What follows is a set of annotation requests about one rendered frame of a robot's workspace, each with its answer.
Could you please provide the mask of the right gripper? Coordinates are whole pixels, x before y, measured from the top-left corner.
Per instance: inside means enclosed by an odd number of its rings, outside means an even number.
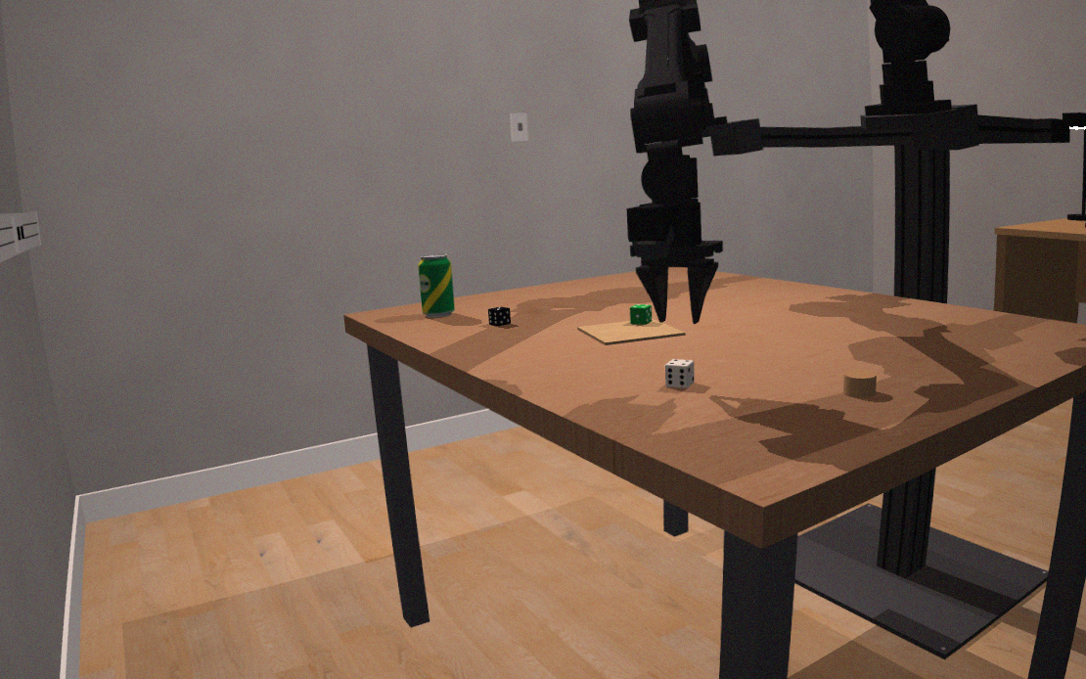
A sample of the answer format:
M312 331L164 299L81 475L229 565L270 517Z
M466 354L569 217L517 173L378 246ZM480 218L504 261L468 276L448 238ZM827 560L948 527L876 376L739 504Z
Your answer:
M714 261L714 257L711 257L714 250L715 252L723 252L723 242L700 242L699 246L671 246L668 257L649 261L641 260L641 266L636 266L637 278L640 278L644 289L646 289L647 294L651 297L660 323L666 318L668 266L689 266L689 291L690 301L692 302L693 325L696 325L700 320L700 309L704 298L707 294L711 279L714 279L716 268L718 268L718 261ZM657 294L657 291L660 296Z

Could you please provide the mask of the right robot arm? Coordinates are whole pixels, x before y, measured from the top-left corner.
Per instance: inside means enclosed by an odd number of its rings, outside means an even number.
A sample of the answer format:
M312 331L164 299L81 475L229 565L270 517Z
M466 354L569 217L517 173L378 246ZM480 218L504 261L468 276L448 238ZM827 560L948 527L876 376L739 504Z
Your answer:
M660 205L627 208L627 229L637 257L660 260L671 246L700 244L700 203L678 204L699 196L696 158L683 155L682 146L703 144L700 130L727 124L727 117L711 117L704 87L711 81L707 45L689 45L689 32L700 32L696 0L649 1L640 0L628 15L633 42L647 40L644 76L630 114L636 154L648 155L643 190Z

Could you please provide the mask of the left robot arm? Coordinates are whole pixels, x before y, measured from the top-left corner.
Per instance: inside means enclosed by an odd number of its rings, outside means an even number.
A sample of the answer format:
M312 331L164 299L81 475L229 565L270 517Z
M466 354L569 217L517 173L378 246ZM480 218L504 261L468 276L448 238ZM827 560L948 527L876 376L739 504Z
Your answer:
M934 100L927 61L921 61L949 41L950 22L939 7L930 7L926 0L871 0L870 10L884 66L881 103L866 106L866 115L952 110L950 100Z

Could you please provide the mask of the white die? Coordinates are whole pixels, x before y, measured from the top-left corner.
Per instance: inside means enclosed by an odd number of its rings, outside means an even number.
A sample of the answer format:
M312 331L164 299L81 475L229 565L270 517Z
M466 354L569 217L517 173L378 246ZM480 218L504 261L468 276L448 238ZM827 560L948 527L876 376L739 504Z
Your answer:
M689 388L695 382L694 361L672 359L664 364L664 385L667 387Z

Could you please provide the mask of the green die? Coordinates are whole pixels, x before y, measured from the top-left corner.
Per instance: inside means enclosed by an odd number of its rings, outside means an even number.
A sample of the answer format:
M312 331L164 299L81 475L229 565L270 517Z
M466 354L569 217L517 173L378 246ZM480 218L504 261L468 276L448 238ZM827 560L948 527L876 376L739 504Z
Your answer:
M630 325L648 325L652 322L652 306L636 304L630 307Z

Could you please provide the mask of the black die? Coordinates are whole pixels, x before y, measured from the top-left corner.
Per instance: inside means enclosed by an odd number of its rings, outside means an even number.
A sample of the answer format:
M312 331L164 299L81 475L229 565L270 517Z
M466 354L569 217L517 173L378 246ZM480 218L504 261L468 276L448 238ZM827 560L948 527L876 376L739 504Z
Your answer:
M501 306L495 309L489 309L489 325L493 326L512 325L510 309Z

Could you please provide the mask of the brown cylinder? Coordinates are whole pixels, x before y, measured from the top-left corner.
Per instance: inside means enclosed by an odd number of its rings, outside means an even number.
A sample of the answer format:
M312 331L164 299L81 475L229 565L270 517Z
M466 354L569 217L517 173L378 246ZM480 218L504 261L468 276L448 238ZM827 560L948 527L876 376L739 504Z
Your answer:
M843 394L867 398L876 395L877 374L871 370L846 370L843 377Z

